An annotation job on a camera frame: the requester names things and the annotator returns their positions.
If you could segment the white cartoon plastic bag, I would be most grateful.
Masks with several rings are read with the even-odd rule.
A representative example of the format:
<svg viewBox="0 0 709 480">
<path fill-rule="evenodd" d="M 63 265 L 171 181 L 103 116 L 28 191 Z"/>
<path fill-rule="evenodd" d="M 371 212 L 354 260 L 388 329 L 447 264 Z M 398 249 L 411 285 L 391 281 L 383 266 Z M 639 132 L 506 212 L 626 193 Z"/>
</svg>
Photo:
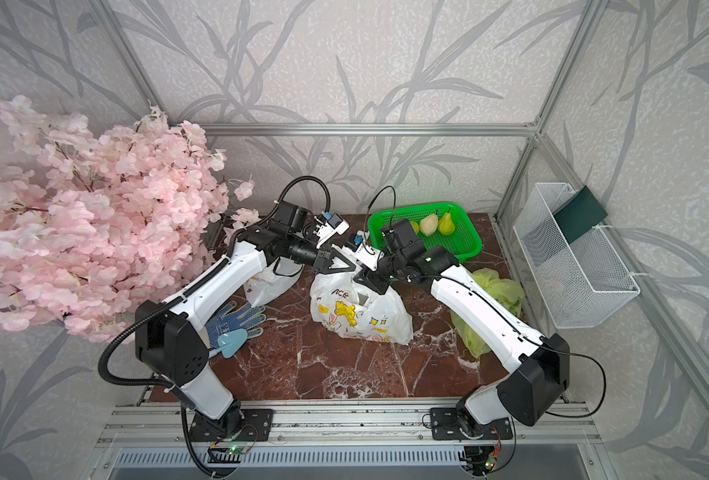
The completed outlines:
<svg viewBox="0 0 709 480">
<path fill-rule="evenodd" d="M 310 314 L 344 339 L 408 345 L 413 318 L 392 287 L 385 294 L 354 282 L 354 273 L 318 274 L 310 286 Z"/>
</svg>

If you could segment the light green plastic bag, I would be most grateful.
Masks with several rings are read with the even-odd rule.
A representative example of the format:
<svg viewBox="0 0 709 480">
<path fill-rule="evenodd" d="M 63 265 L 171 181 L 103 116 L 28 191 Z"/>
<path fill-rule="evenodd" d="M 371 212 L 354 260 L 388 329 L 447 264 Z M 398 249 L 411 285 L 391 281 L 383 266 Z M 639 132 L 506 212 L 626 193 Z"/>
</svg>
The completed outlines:
<svg viewBox="0 0 709 480">
<path fill-rule="evenodd" d="M 499 272 L 490 268 L 474 271 L 472 278 L 484 292 L 504 306 L 510 314 L 518 318 L 522 316 L 526 294 L 520 283 L 512 279 L 500 278 Z M 451 312 L 451 321 L 464 346 L 475 359 L 492 352 L 486 341 L 454 311 Z"/>
</svg>

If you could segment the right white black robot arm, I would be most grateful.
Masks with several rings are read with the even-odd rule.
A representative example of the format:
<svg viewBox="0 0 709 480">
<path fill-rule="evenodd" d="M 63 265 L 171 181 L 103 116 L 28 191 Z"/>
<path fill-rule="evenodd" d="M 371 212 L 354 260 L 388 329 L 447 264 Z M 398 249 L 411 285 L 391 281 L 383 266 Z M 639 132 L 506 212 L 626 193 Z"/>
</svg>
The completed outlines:
<svg viewBox="0 0 709 480">
<path fill-rule="evenodd" d="M 426 248 L 408 220 L 383 228 L 382 234 L 382 248 L 370 246 L 364 232 L 346 242 L 361 266 L 356 282 L 378 293 L 396 282 L 423 288 L 481 336 L 508 373 L 457 403 L 460 430 L 478 438 L 501 419 L 532 427 L 550 414 L 570 386 L 571 360 L 577 354 L 568 342 L 559 334 L 544 336 L 514 316 L 449 250 Z"/>
</svg>

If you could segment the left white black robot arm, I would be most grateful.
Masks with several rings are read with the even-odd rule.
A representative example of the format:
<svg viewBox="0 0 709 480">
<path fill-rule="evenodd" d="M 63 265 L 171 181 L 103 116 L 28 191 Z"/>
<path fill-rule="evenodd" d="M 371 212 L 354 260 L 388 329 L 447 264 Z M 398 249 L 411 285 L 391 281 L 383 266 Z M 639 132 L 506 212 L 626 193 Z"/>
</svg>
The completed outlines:
<svg viewBox="0 0 709 480">
<path fill-rule="evenodd" d="M 218 312 L 250 278 L 280 259 L 316 273 L 330 273 L 338 252 L 328 240 L 348 230 L 342 216 L 324 212 L 312 220 L 314 239 L 304 236 L 306 210 L 280 201 L 270 215 L 238 230 L 228 252 L 192 284 L 163 302 L 144 302 L 136 321 L 106 346 L 98 360 L 102 380 L 120 386 L 142 386 L 142 379 L 128 379 L 110 372 L 114 350 L 134 338 L 136 358 L 156 372 L 150 386 L 162 386 L 174 393 L 184 407 L 200 415 L 220 437 L 237 434 L 244 425 L 240 401 L 216 377 L 208 358 L 204 330 Z"/>
</svg>

